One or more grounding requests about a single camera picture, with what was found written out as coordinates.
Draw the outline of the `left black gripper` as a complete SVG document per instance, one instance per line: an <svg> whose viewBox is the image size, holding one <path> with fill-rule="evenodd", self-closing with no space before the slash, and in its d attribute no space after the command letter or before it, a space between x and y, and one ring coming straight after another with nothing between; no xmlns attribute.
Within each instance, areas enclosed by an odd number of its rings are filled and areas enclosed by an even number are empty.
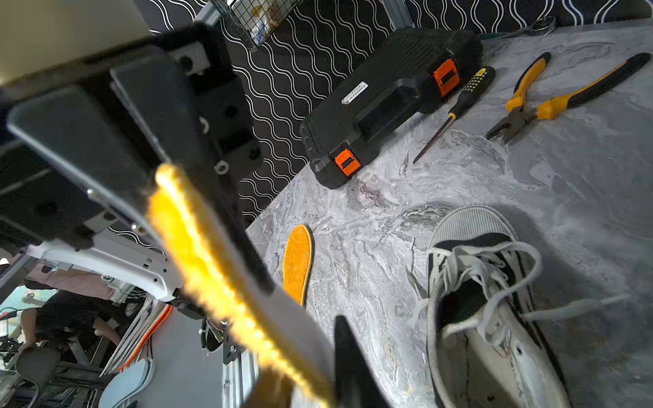
<svg viewBox="0 0 653 408"><path fill-rule="evenodd" d="M202 23L1 88L1 246L93 245L92 220L147 229L155 173L178 165L230 225L262 161L224 36Z"/></svg>

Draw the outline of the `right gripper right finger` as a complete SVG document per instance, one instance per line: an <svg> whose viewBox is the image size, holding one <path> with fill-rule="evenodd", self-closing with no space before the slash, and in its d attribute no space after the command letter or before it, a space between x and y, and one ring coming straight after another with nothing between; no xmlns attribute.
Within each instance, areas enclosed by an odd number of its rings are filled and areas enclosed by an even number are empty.
<svg viewBox="0 0 653 408"><path fill-rule="evenodd" d="M344 316L334 326L335 389L338 407L389 407L377 385L355 335Z"/></svg>

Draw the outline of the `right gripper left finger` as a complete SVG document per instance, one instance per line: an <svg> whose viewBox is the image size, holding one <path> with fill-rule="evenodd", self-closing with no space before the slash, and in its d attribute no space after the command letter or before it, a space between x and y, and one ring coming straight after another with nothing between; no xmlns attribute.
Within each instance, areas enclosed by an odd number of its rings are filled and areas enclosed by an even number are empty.
<svg viewBox="0 0 653 408"><path fill-rule="evenodd" d="M204 270L193 275L193 295L213 316L228 320L240 344L266 367L302 388L331 388L334 350L304 309L270 276L231 208L231 187L215 173L196 170L193 187L195 251Z"/></svg>

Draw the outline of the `black white sneaker with laces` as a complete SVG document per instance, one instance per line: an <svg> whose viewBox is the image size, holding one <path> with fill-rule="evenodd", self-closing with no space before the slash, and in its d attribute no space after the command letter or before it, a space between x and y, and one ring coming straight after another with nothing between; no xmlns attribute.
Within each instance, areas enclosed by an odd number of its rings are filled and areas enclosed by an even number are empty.
<svg viewBox="0 0 653 408"><path fill-rule="evenodd" d="M538 310L532 283L541 253L502 214L459 207L435 227L427 248L426 353L440 407L568 407L564 375L540 321L562 321L622 301L579 299Z"/></svg>

